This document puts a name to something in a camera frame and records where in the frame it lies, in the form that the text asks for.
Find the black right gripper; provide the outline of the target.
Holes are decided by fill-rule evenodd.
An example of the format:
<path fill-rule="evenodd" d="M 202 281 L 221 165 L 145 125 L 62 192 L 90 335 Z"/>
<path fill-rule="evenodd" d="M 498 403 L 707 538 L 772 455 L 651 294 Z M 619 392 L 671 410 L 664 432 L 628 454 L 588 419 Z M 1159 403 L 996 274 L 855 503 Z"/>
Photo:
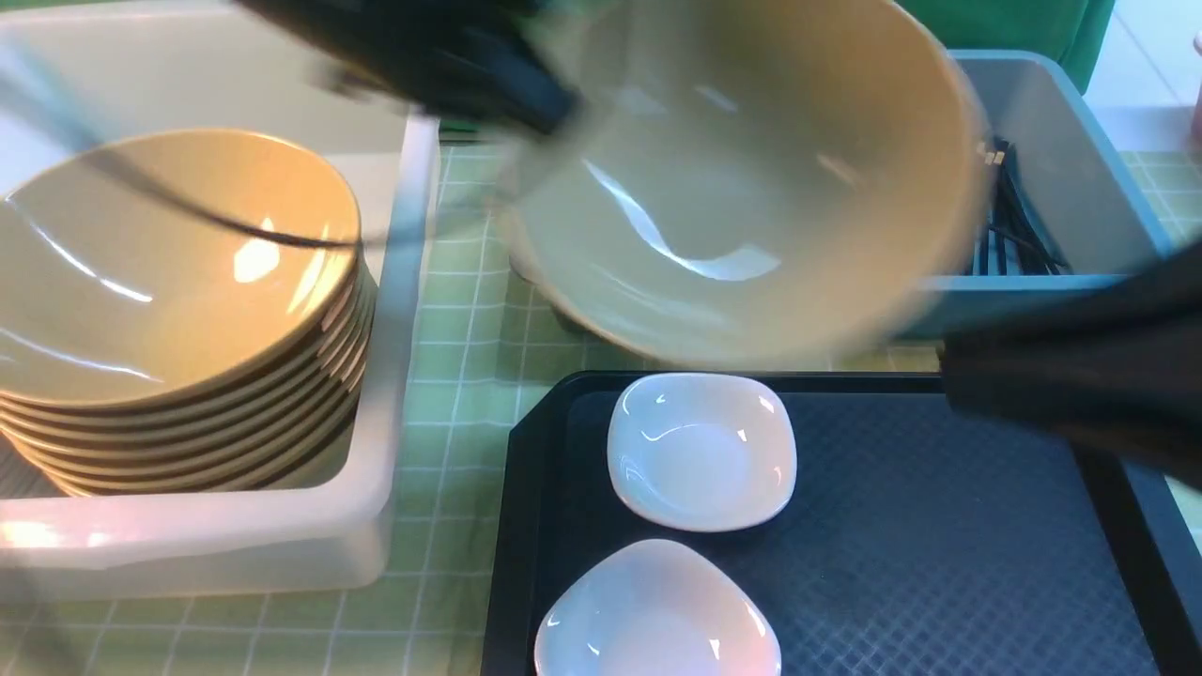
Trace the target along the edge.
<path fill-rule="evenodd" d="M 945 337 L 962 413 L 1201 486 L 1201 244 L 1076 300 Z"/>

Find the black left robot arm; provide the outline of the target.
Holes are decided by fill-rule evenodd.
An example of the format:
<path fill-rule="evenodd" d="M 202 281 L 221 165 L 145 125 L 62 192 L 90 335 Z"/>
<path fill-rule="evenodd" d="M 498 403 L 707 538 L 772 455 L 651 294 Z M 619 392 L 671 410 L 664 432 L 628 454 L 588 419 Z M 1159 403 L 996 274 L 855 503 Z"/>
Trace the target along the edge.
<path fill-rule="evenodd" d="M 438 118 L 549 137 L 582 96 L 528 38 L 542 1 L 245 1 L 244 8 Z"/>

